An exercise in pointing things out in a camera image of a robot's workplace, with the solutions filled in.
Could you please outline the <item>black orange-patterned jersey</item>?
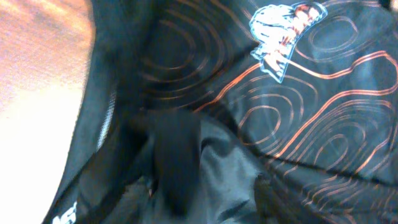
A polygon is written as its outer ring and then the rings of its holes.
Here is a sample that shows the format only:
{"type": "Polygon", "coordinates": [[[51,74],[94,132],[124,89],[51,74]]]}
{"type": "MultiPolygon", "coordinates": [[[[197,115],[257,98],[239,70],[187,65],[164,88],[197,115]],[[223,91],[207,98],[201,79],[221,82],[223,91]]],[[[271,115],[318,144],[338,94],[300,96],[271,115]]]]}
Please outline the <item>black orange-patterned jersey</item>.
{"type": "Polygon", "coordinates": [[[397,14],[380,1],[92,1],[44,223],[396,223],[397,14]]]}

